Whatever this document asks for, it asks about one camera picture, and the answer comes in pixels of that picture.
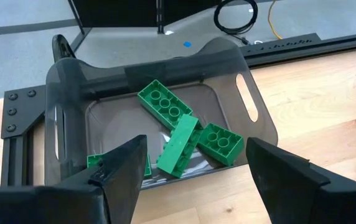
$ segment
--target plastic tray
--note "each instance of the plastic tray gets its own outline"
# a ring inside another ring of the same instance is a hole
[[[237,88],[242,74],[258,110],[252,122]],[[117,68],[94,68],[75,58],[59,60],[47,76],[45,184],[85,169],[87,156],[108,152],[139,134],[148,137],[152,177],[142,188],[247,164],[243,150],[234,166],[224,166],[195,149],[180,179],[156,168],[170,131],[141,106],[137,93],[154,79],[167,86],[205,126],[277,144],[268,110],[238,47],[215,39],[185,58]]]

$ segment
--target yellow cable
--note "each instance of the yellow cable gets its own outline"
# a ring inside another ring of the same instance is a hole
[[[272,12],[272,6],[273,4],[275,4],[276,0],[273,0],[271,6],[269,7],[269,11],[268,11],[268,23],[269,23],[269,26],[271,27],[271,30],[273,32],[273,34],[279,39],[283,39],[281,36],[279,36],[279,34],[276,33],[275,29],[273,28],[273,25],[272,25],[272,22],[271,22],[271,12]]]

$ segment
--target gray floor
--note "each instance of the gray floor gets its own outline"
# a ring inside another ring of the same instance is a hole
[[[11,0],[1,1],[0,12],[10,5],[9,2]],[[48,2],[31,2],[27,7],[22,4],[21,9],[10,6],[10,12],[2,12],[5,18],[0,18],[0,26],[73,17],[67,2]],[[276,40],[267,21],[269,5],[270,2],[258,5],[257,23],[246,34],[251,42]],[[33,9],[38,8],[41,11],[34,13]],[[251,17],[249,9],[249,5],[223,9],[220,14],[221,24],[227,27],[242,26]],[[225,36],[241,45],[233,37],[219,31],[212,18],[213,9],[200,12],[167,26],[165,30],[170,31],[170,35],[157,35],[153,28],[94,28],[78,49],[77,57],[93,66],[114,67],[191,55],[209,40],[219,36]],[[356,1],[278,1],[273,9],[273,24],[283,38],[313,32],[322,39],[356,34]],[[63,34],[71,42],[78,34],[78,27],[0,35],[0,97],[6,90],[44,84],[47,70],[53,62],[51,38],[54,34]],[[184,47],[186,41],[192,46]]]

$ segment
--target screw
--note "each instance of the screw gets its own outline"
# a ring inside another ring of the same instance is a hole
[[[13,132],[16,130],[16,125],[15,124],[11,124],[6,128],[7,132]]]
[[[11,116],[15,115],[16,112],[17,112],[17,110],[15,108],[11,108],[11,109],[8,110],[8,114],[11,115]]]
[[[16,93],[13,93],[11,95],[9,95],[8,97],[10,100],[16,100],[17,99],[17,94]]]
[[[30,90],[30,91],[27,93],[27,96],[33,97],[33,96],[35,96],[35,94],[36,94],[35,90]]]

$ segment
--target blue dot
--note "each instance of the blue dot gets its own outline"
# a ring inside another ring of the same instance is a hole
[[[186,42],[184,43],[184,46],[185,46],[185,47],[190,47],[190,46],[192,46],[192,44],[191,44],[190,42],[186,41]]]

